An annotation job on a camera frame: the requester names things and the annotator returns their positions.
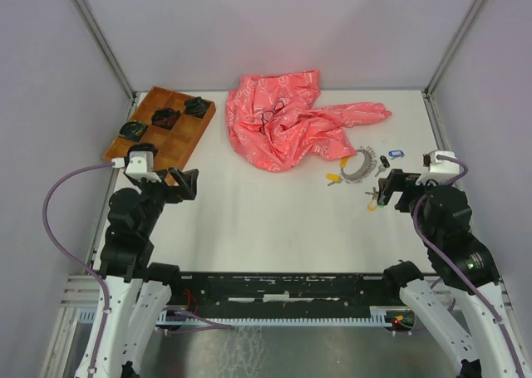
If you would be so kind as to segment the key with yellow tag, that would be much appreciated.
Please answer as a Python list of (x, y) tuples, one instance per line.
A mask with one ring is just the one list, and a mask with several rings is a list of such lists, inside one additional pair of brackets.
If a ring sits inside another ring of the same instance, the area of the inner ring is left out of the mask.
[(367, 205), (367, 210), (369, 212), (376, 211), (379, 208), (379, 205), (378, 205), (378, 202), (377, 202), (378, 201), (378, 190), (377, 190), (377, 188), (373, 187), (372, 191), (371, 192), (366, 192), (366, 194), (371, 196), (371, 201)]
[(337, 174), (326, 174), (325, 178), (328, 180), (328, 186), (340, 184), (342, 182), (342, 176)]

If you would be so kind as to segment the large keyring with yellow handle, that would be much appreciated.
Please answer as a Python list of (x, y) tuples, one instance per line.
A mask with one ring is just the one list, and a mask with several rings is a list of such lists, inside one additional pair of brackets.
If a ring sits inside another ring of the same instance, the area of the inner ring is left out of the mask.
[(355, 155), (340, 159), (340, 178), (348, 184), (360, 184), (376, 167), (377, 156), (373, 148), (357, 148)]

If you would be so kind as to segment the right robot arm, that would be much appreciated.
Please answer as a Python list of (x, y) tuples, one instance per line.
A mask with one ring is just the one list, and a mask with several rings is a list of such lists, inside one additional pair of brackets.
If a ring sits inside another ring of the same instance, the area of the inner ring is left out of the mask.
[(406, 261), (387, 268), (382, 296), (414, 312), (452, 364), (458, 377), (529, 377), (531, 364), (520, 348), (505, 308), (500, 275), (489, 249), (471, 232), (466, 194), (454, 183), (466, 175), (438, 175), (419, 183), (419, 174), (394, 169), (378, 180), (377, 203), (394, 193), (395, 210), (411, 215), (437, 276), (449, 288), (466, 324), (436, 297), (419, 268)]

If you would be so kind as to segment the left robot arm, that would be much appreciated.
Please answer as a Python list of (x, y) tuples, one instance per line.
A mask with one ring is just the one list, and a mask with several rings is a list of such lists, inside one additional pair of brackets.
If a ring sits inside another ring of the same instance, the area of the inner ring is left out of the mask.
[(109, 200), (110, 223), (101, 250), (100, 291), (95, 319), (77, 377), (137, 377), (156, 322), (167, 303), (184, 293), (176, 265), (153, 263), (150, 236), (163, 208), (193, 200), (199, 171), (168, 169), (133, 179)]

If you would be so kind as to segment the key with black head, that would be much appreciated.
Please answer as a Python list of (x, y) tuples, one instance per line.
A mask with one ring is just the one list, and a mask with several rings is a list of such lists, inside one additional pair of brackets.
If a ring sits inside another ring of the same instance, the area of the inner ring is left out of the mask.
[(378, 177), (380, 174), (383, 174), (390, 167), (390, 163), (385, 155), (381, 155), (379, 160), (380, 164), (378, 165), (377, 171), (375, 173), (376, 177)]

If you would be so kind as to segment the blue key tag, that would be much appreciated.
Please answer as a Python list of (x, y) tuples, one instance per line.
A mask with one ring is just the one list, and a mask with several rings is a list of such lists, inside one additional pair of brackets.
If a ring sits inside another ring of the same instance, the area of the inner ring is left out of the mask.
[(405, 153), (402, 150), (391, 150), (388, 152), (388, 156), (392, 159), (400, 159), (405, 156)]

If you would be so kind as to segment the dark rolled item bottom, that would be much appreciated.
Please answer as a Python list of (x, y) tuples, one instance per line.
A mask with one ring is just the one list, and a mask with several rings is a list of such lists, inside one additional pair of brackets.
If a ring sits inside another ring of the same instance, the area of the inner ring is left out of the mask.
[(145, 159), (155, 158), (158, 153), (157, 148), (151, 143), (139, 143), (132, 145), (127, 152), (128, 158), (133, 158), (135, 155), (142, 155)]

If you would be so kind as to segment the dark rolled item middle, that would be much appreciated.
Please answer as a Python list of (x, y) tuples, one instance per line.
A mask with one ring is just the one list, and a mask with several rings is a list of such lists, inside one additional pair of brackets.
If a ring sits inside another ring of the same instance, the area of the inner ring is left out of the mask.
[(173, 108), (159, 109), (153, 113), (151, 124), (164, 130), (172, 130), (180, 115), (180, 111)]

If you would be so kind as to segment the dark green rolled item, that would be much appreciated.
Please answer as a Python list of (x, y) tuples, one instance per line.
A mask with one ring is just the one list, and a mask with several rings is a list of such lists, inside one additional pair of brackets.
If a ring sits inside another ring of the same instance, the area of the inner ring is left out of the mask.
[(148, 129), (148, 125), (138, 121), (129, 120), (119, 130), (118, 136), (122, 139), (139, 142)]

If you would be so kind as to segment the dark rolled item top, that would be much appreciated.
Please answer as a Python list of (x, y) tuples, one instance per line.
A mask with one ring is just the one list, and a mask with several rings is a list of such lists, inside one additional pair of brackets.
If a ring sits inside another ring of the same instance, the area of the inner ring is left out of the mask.
[(185, 114), (203, 119), (207, 113), (210, 103), (200, 96), (184, 101)]

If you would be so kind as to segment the eyeglasses on cloth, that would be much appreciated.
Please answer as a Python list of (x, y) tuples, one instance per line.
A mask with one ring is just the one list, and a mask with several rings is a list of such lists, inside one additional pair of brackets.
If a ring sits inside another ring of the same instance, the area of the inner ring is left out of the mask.
[(278, 100), (270, 110), (263, 110), (260, 115), (259, 133), (266, 135), (266, 125), (285, 107), (283, 100)]

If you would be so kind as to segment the pink patterned cloth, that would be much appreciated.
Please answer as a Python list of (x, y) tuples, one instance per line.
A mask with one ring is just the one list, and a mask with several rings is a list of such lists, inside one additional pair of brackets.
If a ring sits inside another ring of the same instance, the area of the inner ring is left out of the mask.
[[(241, 76), (225, 103), (229, 142), (236, 154), (258, 169), (288, 171), (306, 155), (338, 160), (356, 154), (345, 129), (374, 125), (392, 116), (369, 101), (316, 106), (321, 95), (320, 71), (278, 76)], [(259, 133), (260, 115), (278, 100), (285, 107)]]

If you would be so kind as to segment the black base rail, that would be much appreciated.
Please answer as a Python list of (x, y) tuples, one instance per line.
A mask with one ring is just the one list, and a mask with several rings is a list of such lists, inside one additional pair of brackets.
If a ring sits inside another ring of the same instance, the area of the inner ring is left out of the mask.
[(214, 305), (271, 302), (406, 309), (383, 274), (355, 272), (182, 272), (167, 304), (197, 314)]

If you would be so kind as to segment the right aluminium frame post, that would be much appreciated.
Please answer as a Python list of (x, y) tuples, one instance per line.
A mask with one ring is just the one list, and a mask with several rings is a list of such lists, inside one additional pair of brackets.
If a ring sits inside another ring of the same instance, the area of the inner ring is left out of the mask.
[(427, 98), (436, 93), (436, 90), (441, 84), (443, 77), (449, 70), (451, 63), (454, 61), (456, 54), (460, 50), (461, 45), (469, 35), (487, 2), (488, 0), (473, 0), (473, 3), (469, 7), (464, 19), (456, 30), (456, 33), (453, 35), (451, 42), (447, 46), (435, 72), (431, 76), (431, 79), (424, 90)]

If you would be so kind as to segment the aluminium frame post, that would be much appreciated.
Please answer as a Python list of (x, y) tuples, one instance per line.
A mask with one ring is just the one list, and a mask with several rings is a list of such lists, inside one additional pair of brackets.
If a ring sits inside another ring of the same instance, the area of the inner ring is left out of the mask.
[(114, 77), (117, 79), (121, 89), (130, 100), (135, 99), (136, 92), (128, 81), (126, 74), (121, 68), (121, 64), (112, 51), (100, 25), (98, 24), (94, 13), (91, 10), (87, 0), (71, 0), (77, 10), (81, 20), (84, 22), (87, 31), (90, 33), (92, 40), (100, 50), (106, 64), (110, 67)]
[(460, 50), (461, 45), (469, 35), (487, 2), (488, 0), (473, 0), (473, 3), (469, 7), (464, 19), (456, 30), (456, 33), (453, 35), (451, 42), (447, 46), (435, 72), (431, 76), (431, 79), (424, 90), (427, 98), (436, 93), (436, 90), (441, 84), (443, 77), (449, 70), (451, 63), (454, 61), (456, 54)]

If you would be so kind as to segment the left aluminium frame post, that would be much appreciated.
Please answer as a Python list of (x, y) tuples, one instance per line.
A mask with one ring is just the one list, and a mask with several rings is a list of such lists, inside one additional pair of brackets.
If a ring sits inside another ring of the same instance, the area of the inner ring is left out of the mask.
[(100, 25), (98, 24), (94, 13), (91, 10), (87, 0), (71, 0), (77, 10), (81, 20), (84, 22), (87, 31), (90, 33), (92, 40), (100, 50), (106, 64), (110, 67), (114, 77), (117, 79), (121, 89), (130, 100), (135, 99), (136, 92), (128, 81), (126, 74), (121, 68), (121, 64), (112, 51)]

